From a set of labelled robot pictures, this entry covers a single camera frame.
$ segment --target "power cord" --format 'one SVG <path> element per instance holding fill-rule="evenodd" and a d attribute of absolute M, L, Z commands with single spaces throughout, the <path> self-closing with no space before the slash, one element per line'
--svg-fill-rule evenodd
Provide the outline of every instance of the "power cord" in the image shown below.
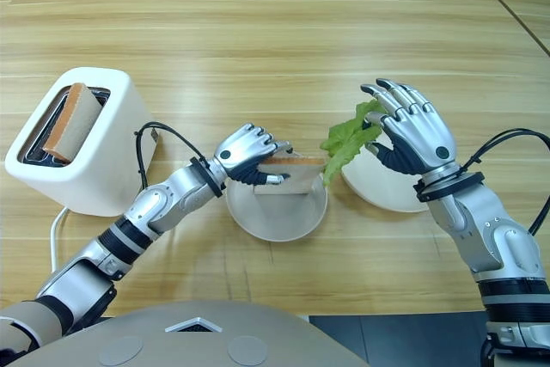
<path fill-rule="evenodd" d="M 58 232 L 59 222 L 67 215 L 69 208 L 64 207 L 63 210 L 54 218 L 52 227 L 50 228 L 50 259 L 52 262 L 52 272 L 58 270 L 58 253 L 56 250 L 56 234 Z"/>
<path fill-rule="evenodd" d="M 197 156 L 199 157 L 199 160 L 207 167 L 209 168 L 210 165 L 208 164 L 208 161 L 206 161 L 206 158 L 203 154 L 200 153 L 200 151 L 193 146 L 187 139 L 182 137 L 175 129 L 171 128 L 168 125 L 165 125 L 161 122 L 147 122 L 145 125 L 143 125 L 139 131 L 134 132 L 134 135 L 136 135 L 136 157 L 137 157 L 137 165 L 139 167 L 139 174 L 141 175 L 141 189 L 144 190 L 147 186 L 147 174 L 145 173 L 145 166 L 144 166 L 144 157 L 141 151 L 141 138 L 144 134 L 144 131 L 147 129 L 161 129 L 163 131 L 170 132 L 171 134 L 178 137 L 185 145 L 187 145 Z"/>
<path fill-rule="evenodd" d="M 449 178 L 457 178 L 461 176 L 462 174 L 466 173 L 474 163 L 481 163 L 481 157 L 486 152 L 493 149 L 498 144 L 501 144 L 502 142 L 507 141 L 508 139 L 521 137 L 521 136 L 537 137 L 540 140 L 542 140 L 542 142 L 544 142 L 548 147 L 548 150 L 550 150 L 550 138 L 548 137 L 548 135 L 545 135 L 544 133 L 540 133 L 537 131 L 532 131 L 527 128 L 508 129 L 506 131 L 500 132 L 499 134 L 495 135 L 494 137 L 489 139 L 487 142 L 485 142 L 483 145 L 481 145 L 481 147 L 478 150 L 476 150 L 472 156 L 470 156 L 470 159 L 468 159 L 468 161 L 458 171 L 456 171 L 451 175 L 447 175 L 447 176 L 444 176 L 443 178 L 439 178 L 438 180 L 434 180 L 433 182 L 430 182 L 428 185 L 422 187 L 419 190 L 418 194 L 422 195 L 426 189 L 438 184 L 443 180 L 447 180 Z M 545 218 L 548 215 L 548 210 L 550 210 L 550 196 L 547 198 L 547 201 L 542 206 L 541 211 L 539 212 L 539 215 L 537 215 L 537 217 L 529 227 L 529 233 L 531 235 L 535 235 L 539 230 L 539 228 L 542 226 L 542 223 L 544 222 Z"/>

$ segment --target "robotic hand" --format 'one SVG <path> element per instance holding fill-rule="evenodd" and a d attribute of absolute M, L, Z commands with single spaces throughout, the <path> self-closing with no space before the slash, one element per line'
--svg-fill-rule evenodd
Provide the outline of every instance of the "robotic hand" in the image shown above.
<path fill-rule="evenodd" d="M 93 324 L 116 296 L 113 281 L 122 279 L 133 262 L 164 232 L 214 196 L 229 177 L 249 185 L 277 185 L 288 175 L 258 171 L 258 164 L 278 151 L 292 151 L 288 141 L 275 141 L 260 127 L 245 124 L 227 137 L 206 161 L 173 172 L 146 187 L 131 207 L 101 235 L 55 272 L 33 301 L 0 312 L 0 353 L 14 359 Z"/>
<path fill-rule="evenodd" d="M 455 140 L 428 100 L 411 86 L 387 79 L 376 83 L 361 90 L 388 114 L 368 113 L 364 125 L 379 125 L 394 149 L 374 142 L 366 148 L 390 169 L 422 175 L 417 196 L 454 239 L 478 283 L 492 345 L 514 354 L 547 355 L 550 291 L 535 238 L 481 183 L 483 174 L 464 173 L 456 163 Z"/>
<path fill-rule="evenodd" d="M 436 109 L 416 89 L 387 79 L 376 85 L 361 85 L 388 110 L 368 113 L 367 121 L 382 127 L 394 144 L 389 150 L 378 143 L 367 144 L 386 167 L 403 174 L 427 174 L 445 167 L 457 169 L 456 144 Z"/>

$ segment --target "white toaster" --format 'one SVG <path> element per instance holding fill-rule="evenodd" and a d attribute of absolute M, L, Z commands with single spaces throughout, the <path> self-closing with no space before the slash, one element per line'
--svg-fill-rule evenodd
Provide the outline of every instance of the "white toaster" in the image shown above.
<path fill-rule="evenodd" d="M 42 150 L 73 83 L 84 83 L 103 108 L 75 159 L 66 165 Z M 5 167 L 15 178 L 74 212 L 114 217 L 123 213 L 141 186 L 134 132 L 153 120 L 121 70 L 75 68 L 50 88 L 9 148 Z M 144 166 L 158 135 L 142 138 Z"/>

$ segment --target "black cable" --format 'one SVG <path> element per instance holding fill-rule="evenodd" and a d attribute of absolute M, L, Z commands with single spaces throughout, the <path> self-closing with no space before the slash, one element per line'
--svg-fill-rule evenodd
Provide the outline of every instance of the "black cable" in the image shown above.
<path fill-rule="evenodd" d="M 499 134 L 495 135 L 494 137 L 489 139 L 487 142 L 485 142 L 483 145 L 481 145 L 481 147 L 478 150 L 476 150 L 472 156 L 470 156 L 470 159 L 468 159 L 467 162 L 458 169 L 458 171 L 456 171 L 451 175 L 447 175 L 437 180 L 434 180 L 433 182 L 430 182 L 428 185 L 422 187 L 419 190 L 419 195 L 421 195 L 429 187 L 432 187 L 438 184 L 442 180 L 447 180 L 449 178 L 457 178 L 460 175 L 466 173 L 468 171 L 468 168 L 470 168 L 474 163 L 481 163 L 481 157 L 486 152 L 493 149 L 498 144 L 501 144 L 502 142 L 507 141 L 508 139 L 520 137 L 520 136 L 537 137 L 540 140 L 542 140 L 542 142 L 544 142 L 548 147 L 548 150 L 550 150 L 550 138 L 544 133 L 532 131 L 527 128 L 513 128 L 513 129 L 500 132 Z M 539 212 L 539 215 L 537 215 L 537 217 L 529 227 L 529 233 L 531 235 L 535 235 L 537 233 L 539 228 L 542 226 L 544 219 L 547 217 L 549 210 L 550 210 L 550 196 L 547 198 L 547 201 L 542 206 L 541 211 Z"/>
<path fill-rule="evenodd" d="M 480 349 L 480 367 L 490 367 L 491 366 L 491 355 L 494 350 L 491 340 L 487 337 Z"/>
<path fill-rule="evenodd" d="M 145 166 L 144 166 L 144 157 L 141 151 L 141 137 L 144 134 L 144 131 L 150 128 L 156 128 L 161 129 L 166 132 L 170 132 L 171 134 L 178 137 L 185 145 L 187 145 L 197 156 L 199 157 L 199 160 L 205 164 L 207 168 L 210 167 L 208 164 L 208 161 L 206 161 L 206 158 L 203 154 L 200 153 L 200 151 L 194 147 L 193 144 L 191 144 L 187 139 L 182 137 L 175 129 L 171 128 L 168 125 L 165 125 L 161 122 L 147 122 L 145 125 L 143 125 L 139 131 L 134 132 L 134 135 L 136 135 L 136 157 L 137 157 L 137 165 L 139 167 L 139 174 L 141 175 L 141 189 L 144 190 L 147 186 L 147 174 L 145 173 Z"/>

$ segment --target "bread slice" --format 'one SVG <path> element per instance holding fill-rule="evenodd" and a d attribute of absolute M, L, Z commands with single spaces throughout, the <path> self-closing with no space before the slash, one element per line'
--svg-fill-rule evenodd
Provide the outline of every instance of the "bread slice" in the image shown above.
<path fill-rule="evenodd" d="M 272 156 L 265 159 L 258 170 L 267 174 L 290 174 L 280 185 L 264 185 L 254 188 L 257 195 L 285 195 L 310 193 L 313 181 L 325 168 L 323 158 L 312 156 Z"/>
<path fill-rule="evenodd" d="M 101 104 L 84 83 L 75 83 L 67 94 L 43 150 L 64 162 L 72 162 L 83 146 L 101 111 Z"/>

